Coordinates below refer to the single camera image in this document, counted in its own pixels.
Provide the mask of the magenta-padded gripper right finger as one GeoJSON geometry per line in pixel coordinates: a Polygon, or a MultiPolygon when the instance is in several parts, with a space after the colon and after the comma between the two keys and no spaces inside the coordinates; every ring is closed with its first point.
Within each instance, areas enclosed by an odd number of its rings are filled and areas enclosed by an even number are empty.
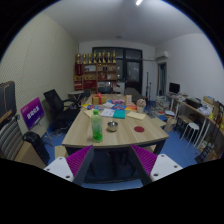
{"type": "Polygon", "coordinates": [[[133,160],[143,185],[148,185],[182,169],[166,154],[156,155],[133,144],[130,145],[130,152],[133,154],[133,160]]]}

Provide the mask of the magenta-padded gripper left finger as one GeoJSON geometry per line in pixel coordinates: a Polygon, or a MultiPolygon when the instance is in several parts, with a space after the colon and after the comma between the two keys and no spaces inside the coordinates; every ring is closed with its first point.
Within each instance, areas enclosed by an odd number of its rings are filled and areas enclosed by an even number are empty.
{"type": "Polygon", "coordinates": [[[94,148],[90,145],[67,158],[58,157],[45,168],[45,171],[81,186],[93,157],[94,148]]]}

